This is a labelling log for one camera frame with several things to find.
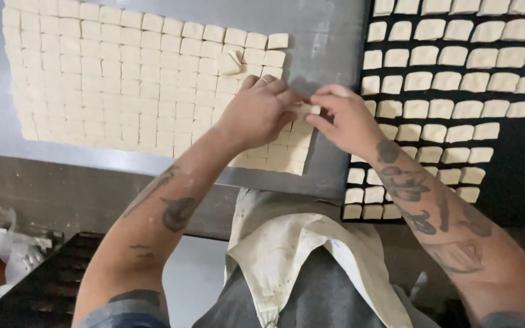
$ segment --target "metal work table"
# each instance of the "metal work table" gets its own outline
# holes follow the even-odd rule
[[[311,94],[320,85],[355,84],[365,2],[354,0],[138,0],[91,1],[185,21],[235,27],[264,34],[291,35],[283,78],[297,91]],[[172,158],[53,142],[26,141],[20,133],[10,93],[11,74],[1,32],[0,0],[0,155],[90,168],[158,175]],[[347,154],[323,134],[314,135],[305,174],[226,168],[218,184],[343,198]]]

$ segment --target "person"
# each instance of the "person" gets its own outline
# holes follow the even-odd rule
[[[194,209],[226,165],[275,140],[295,120],[289,106],[303,100],[282,80],[248,77],[220,120],[110,229],[82,280],[73,324],[169,327],[162,271]],[[516,242],[385,138],[350,89],[328,85],[309,101],[327,114],[307,122],[376,170],[457,287],[472,325],[525,327],[525,252]],[[311,203],[241,190],[227,255],[233,265],[217,303],[195,327],[437,327],[390,286],[371,225],[344,228],[338,206]]]

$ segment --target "apron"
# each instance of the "apron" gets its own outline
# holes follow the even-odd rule
[[[388,282],[384,250],[374,227],[339,224],[326,216],[338,217],[339,207],[321,201],[310,203],[308,197],[305,202],[294,198],[300,197],[247,189],[238,194],[225,256],[225,279],[240,266],[261,327],[276,327],[301,266],[311,251],[324,246],[383,324],[412,328],[404,305]]]

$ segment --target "tattooed arm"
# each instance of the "tattooed arm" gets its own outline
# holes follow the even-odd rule
[[[216,125],[151,182],[110,229],[82,280],[74,323],[123,299],[158,305],[167,317],[163,266],[194,210],[236,155],[277,138],[295,119],[288,106],[301,100],[282,80],[248,77]]]
[[[457,286],[472,322],[525,313],[525,253],[503,229],[385,138],[357,94],[332,85],[311,102],[328,108],[334,123],[317,115],[308,122],[376,170],[421,245]]]

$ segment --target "hand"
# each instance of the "hand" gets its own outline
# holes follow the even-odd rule
[[[271,75],[251,75],[230,102],[215,127],[237,142],[240,152],[274,141],[281,129],[297,118],[290,105],[303,97],[290,90],[287,83]]]
[[[317,90],[311,103],[327,109],[328,115],[333,116],[333,124],[319,115],[307,116],[308,123],[341,150],[366,160],[374,156],[384,134],[360,96],[347,87],[333,84]]]

